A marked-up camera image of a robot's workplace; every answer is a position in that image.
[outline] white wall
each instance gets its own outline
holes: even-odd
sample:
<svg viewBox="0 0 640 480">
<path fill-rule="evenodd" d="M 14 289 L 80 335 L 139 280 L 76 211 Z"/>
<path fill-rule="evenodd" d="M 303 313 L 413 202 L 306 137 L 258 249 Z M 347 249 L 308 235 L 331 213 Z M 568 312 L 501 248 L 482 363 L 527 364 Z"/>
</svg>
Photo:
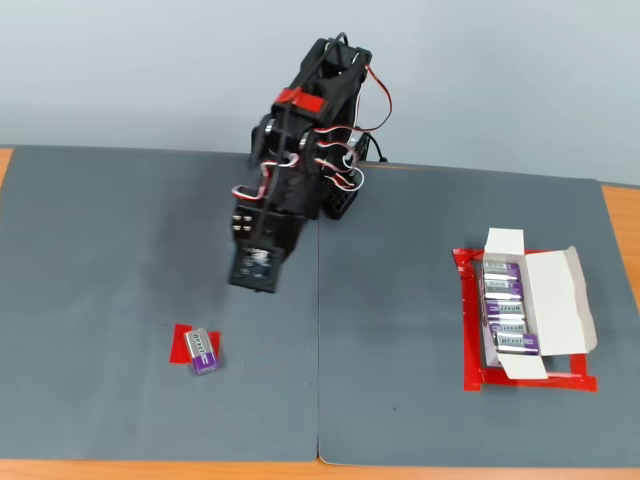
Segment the white wall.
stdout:
<svg viewBox="0 0 640 480">
<path fill-rule="evenodd" d="M 394 162 L 640 184 L 637 0 L 0 0 L 0 144 L 247 151 L 318 37 Z M 361 124 L 385 114 L 373 87 Z"/>
</svg>

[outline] black cable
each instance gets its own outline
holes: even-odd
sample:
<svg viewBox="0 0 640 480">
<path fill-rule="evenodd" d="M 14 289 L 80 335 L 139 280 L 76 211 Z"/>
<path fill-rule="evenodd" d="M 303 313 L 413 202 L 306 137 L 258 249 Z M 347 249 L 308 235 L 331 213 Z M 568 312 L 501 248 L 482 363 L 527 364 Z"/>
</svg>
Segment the black cable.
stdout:
<svg viewBox="0 0 640 480">
<path fill-rule="evenodd" d="M 313 66 L 307 70 L 307 73 L 302 77 L 302 79 L 296 84 L 296 85 L 292 85 L 291 86 L 291 90 L 295 90 L 296 88 L 302 88 L 304 86 L 304 84 L 309 80 L 309 78 L 311 78 L 311 75 L 313 75 L 313 73 L 322 65 L 322 62 L 324 62 L 326 60 L 326 58 L 329 56 L 329 54 L 331 53 L 331 51 L 335 48 L 335 46 L 338 44 L 338 42 L 340 40 L 344 40 L 345 45 L 349 45 L 347 42 L 347 35 L 344 32 L 340 32 L 336 38 L 334 38 L 333 40 L 331 40 L 331 42 L 329 43 L 329 45 L 327 46 L 327 48 L 324 50 L 324 53 L 320 56 L 320 58 L 318 58 L 318 60 L 316 61 L 316 63 L 313 64 Z M 287 126 L 289 123 L 289 116 L 291 114 L 291 104 L 293 102 L 289 101 L 287 102 L 287 104 L 284 107 L 284 115 L 282 117 L 282 125 L 280 127 L 280 142 L 278 143 L 278 151 L 276 152 L 276 158 L 278 159 L 278 162 L 280 162 L 280 159 L 282 158 L 282 155 L 284 154 L 284 147 L 285 147 L 285 142 L 286 142 L 286 133 L 287 133 Z M 262 209 L 260 210 L 260 217 L 258 217 L 258 223 L 256 224 L 256 228 L 253 231 L 253 239 L 255 240 L 256 237 L 259 237 L 260 232 L 262 231 L 262 227 L 264 225 L 264 219 L 266 217 L 266 213 L 267 213 L 267 209 L 269 208 L 269 204 L 271 203 L 271 196 L 273 194 L 273 190 L 276 187 L 276 184 L 278 182 L 278 176 L 280 173 L 280 168 L 275 167 L 273 169 L 273 178 L 271 178 L 271 180 L 269 181 L 269 189 L 266 192 L 266 198 L 264 201 L 264 205 L 262 206 Z"/>
<path fill-rule="evenodd" d="M 369 137 L 369 140 L 371 140 L 373 142 L 373 145 L 376 147 L 376 150 L 378 151 L 378 157 L 380 157 L 378 161 L 389 162 L 389 160 L 387 160 L 387 157 L 382 155 L 382 150 L 380 150 L 380 145 L 378 144 L 378 141 L 375 138 L 373 138 L 373 135 L 371 135 L 369 132 L 365 132 L 364 135 Z"/>
</svg>

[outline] box flap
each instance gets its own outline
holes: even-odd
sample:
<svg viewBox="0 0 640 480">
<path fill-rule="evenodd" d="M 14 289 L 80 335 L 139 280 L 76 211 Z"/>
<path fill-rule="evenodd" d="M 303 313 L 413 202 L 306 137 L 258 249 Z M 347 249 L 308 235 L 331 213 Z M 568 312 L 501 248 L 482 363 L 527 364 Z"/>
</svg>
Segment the box flap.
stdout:
<svg viewBox="0 0 640 480">
<path fill-rule="evenodd" d="M 541 355 L 587 353 L 596 346 L 576 249 L 526 256 Z"/>
<path fill-rule="evenodd" d="M 535 380 L 548 378 L 542 357 L 537 355 L 512 355 L 498 353 L 507 377 L 511 380 Z"/>
<path fill-rule="evenodd" d="M 524 255 L 524 232 L 507 228 L 490 228 L 485 253 Z"/>
</svg>

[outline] open cardboard box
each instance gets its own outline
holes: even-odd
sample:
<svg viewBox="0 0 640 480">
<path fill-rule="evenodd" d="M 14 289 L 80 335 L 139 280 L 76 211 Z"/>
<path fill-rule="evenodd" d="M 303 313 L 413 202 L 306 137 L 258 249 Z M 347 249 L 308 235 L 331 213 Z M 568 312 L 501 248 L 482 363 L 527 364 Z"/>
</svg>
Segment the open cardboard box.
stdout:
<svg viewBox="0 0 640 480">
<path fill-rule="evenodd" d="M 574 247 L 525 255 L 522 230 L 491 228 L 483 261 L 520 266 L 527 326 L 529 333 L 538 336 L 540 347 L 540 356 L 498 353 L 483 320 L 487 366 L 502 366 L 510 379 L 546 379 L 543 356 L 588 353 L 595 348 L 587 285 Z"/>
</svg>

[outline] white box lid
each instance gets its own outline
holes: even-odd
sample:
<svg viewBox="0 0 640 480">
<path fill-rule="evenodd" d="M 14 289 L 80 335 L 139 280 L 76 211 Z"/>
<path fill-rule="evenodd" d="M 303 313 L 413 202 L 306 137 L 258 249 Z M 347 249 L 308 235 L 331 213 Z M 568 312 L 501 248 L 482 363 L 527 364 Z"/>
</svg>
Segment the white box lid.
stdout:
<svg viewBox="0 0 640 480">
<path fill-rule="evenodd" d="M 574 247 L 526 255 L 541 355 L 587 353 L 597 343 Z"/>
</svg>

